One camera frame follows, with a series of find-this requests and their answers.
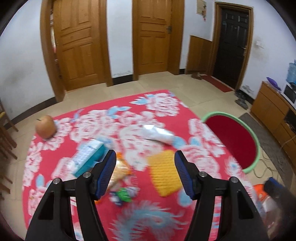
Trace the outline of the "red door mat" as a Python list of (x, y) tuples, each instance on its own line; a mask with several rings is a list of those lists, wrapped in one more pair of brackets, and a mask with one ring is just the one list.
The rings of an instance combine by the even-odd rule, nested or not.
[(222, 92), (231, 92), (233, 89), (225, 85), (224, 83), (220, 82), (219, 80), (209, 76), (203, 75), (202, 79), (209, 82), (210, 84), (214, 85), (217, 89), (221, 90)]

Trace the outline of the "left wooden door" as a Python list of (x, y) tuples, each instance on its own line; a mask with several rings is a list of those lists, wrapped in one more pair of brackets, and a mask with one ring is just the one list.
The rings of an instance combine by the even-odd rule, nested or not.
[(106, 1), (42, 1), (40, 33), (56, 101), (70, 90), (113, 85)]

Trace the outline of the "near wooden chair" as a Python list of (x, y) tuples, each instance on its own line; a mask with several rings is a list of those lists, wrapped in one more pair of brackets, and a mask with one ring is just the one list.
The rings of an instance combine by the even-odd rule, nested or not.
[[(6, 110), (1, 102), (1, 156), (7, 160), (8, 155), (10, 155), (15, 160), (17, 160), (17, 156), (12, 152), (12, 149), (16, 148), (17, 144), (5, 128), (5, 124), (7, 123), (16, 132), (19, 131), (8, 117)], [(4, 200), (3, 192), (6, 192), (8, 194), (11, 193), (11, 189), (6, 186), (6, 183), (13, 184), (13, 181), (10, 180), (10, 178), (8, 178), (3, 172), (1, 172), (1, 200)]]

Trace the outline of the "wall electrical box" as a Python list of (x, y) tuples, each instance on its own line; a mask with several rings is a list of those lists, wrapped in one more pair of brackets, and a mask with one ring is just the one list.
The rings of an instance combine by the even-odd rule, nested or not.
[(204, 0), (197, 0), (197, 14), (206, 16), (207, 3)]

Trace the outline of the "red green-rimmed trash basin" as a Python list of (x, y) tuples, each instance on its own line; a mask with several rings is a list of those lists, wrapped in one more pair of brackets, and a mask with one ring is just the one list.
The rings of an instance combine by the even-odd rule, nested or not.
[(244, 121), (232, 114), (214, 111), (206, 114), (202, 122), (225, 145), (245, 174), (256, 167), (260, 160), (260, 143)]

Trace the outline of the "white microwave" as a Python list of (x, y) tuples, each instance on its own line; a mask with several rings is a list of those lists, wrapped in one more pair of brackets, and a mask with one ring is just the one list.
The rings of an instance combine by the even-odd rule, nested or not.
[(295, 90), (293, 90), (292, 86), (287, 83), (283, 90), (281, 91), (281, 95), (291, 104), (295, 105), (296, 94)]

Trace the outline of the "blue water jug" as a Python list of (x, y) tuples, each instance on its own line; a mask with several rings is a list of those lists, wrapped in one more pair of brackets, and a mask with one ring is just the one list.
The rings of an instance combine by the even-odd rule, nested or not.
[(296, 84), (296, 60), (294, 60), (294, 63), (289, 63), (286, 81)]

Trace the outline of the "dark entrance door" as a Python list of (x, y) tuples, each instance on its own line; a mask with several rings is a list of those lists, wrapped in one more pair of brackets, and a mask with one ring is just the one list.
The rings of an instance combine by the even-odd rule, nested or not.
[(215, 2), (208, 74), (232, 89), (239, 89), (249, 60), (252, 37), (252, 7)]

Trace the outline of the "teal white medicine box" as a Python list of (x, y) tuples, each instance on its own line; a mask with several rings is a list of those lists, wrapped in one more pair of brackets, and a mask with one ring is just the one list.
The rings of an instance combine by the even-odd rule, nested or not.
[(106, 147), (103, 142), (91, 139), (78, 149), (70, 159), (68, 168), (71, 174), (79, 177), (83, 173), (92, 169), (97, 162), (103, 158)]

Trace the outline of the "yellow foam fruit net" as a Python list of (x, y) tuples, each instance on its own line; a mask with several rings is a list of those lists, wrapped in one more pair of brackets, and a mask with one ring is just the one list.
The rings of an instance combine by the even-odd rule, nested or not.
[(152, 184), (161, 197), (169, 196), (182, 188), (174, 155), (174, 151), (165, 150), (147, 159)]

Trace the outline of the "cracker snack bag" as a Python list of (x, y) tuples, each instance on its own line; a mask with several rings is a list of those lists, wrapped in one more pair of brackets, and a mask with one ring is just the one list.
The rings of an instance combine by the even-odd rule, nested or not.
[(116, 153), (116, 165), (111, 175), (107, 189), (111, 189), (125, 177), (132, 174), (132, 169), (121, 153)]

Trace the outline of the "red floral tablecloth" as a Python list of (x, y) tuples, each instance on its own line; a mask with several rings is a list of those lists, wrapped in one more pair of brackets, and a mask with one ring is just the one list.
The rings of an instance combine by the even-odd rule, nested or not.
[[(109, 190), (96, 204), (109, 240), (183, 240), (195, 202), (184, 192), (159, 196), (152, 184), (148, 157), (165, 150), (181, 150), (200, 171), (217, 179), (237, 177), (253, 201), (252, 184), (234, 157), (214, 133), (168, 90), (119, 98), (55, 118), (57, 132), (48, 140), (34, 135), (23, 173), (23, 213), (28, 225), (55, 178), (73, 178), (70, 159), (91, 139), (121, 153), (132, 174)], [(155, 125), (175, 134), (172, 146), (145, 140), (141, 125)], [(110, 192), (138, 187), (132, 202), (117, 206)]]

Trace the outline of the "grey floor mat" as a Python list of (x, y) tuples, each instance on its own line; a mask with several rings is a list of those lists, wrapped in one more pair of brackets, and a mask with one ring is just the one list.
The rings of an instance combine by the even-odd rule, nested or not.
[(274, 166), (279, 170), (281, 177), (285, 177), (286, 179), (292, 178), (292, 166), (290, 165), (286, 154), (280, 150), (278, 142), (273, 138), (271, 133), (249, 113), (244, 113), (239, 119), (244, 121), (254, 131), (259, 139), (260, 146), (271, 158)]

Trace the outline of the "middle wooden door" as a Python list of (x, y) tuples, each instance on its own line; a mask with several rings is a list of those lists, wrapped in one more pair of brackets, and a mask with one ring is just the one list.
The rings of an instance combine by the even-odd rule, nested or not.
[(184, 1), (132, 1), (133, 80), (179, 74), (184, 16)]

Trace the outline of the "brown shoe by door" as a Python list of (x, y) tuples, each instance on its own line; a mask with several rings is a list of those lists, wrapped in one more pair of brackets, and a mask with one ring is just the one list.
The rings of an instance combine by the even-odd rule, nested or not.
[(202, 80), (203, 78), (202, 78), (202, 75), (199, 73), (199, 72), (197, 72), (197, 73), (193, 73), (192, 75), (191, 75), (191, 77), (193, 78), (193, 79), (196, 79), (196, 80)]

